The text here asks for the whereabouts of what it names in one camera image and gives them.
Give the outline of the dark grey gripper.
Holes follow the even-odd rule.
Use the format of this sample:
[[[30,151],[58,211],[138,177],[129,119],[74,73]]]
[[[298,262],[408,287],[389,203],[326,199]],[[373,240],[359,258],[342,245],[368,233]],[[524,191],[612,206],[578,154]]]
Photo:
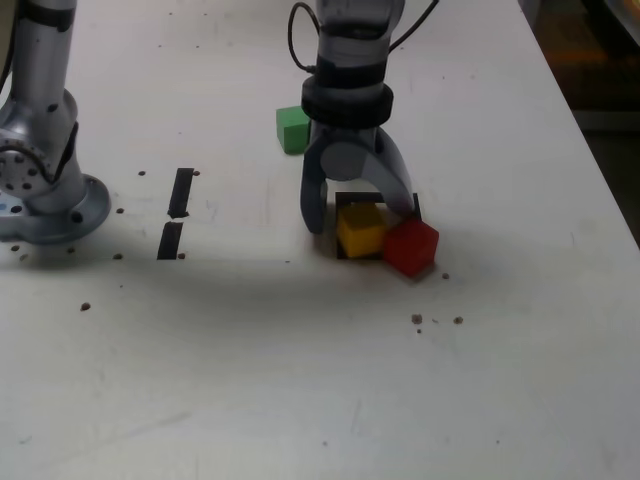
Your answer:
[[[327,176],[321,157],[330,142],[355,142],[368,149],[366,180],[382,195],[396,215],[406,218],[415,212],[410,177],[397,145],[382,128],[344,129],[312,123],[309,145],[302,168],[300,209],[307,229],[314,235],[324,230],[327,203]]]

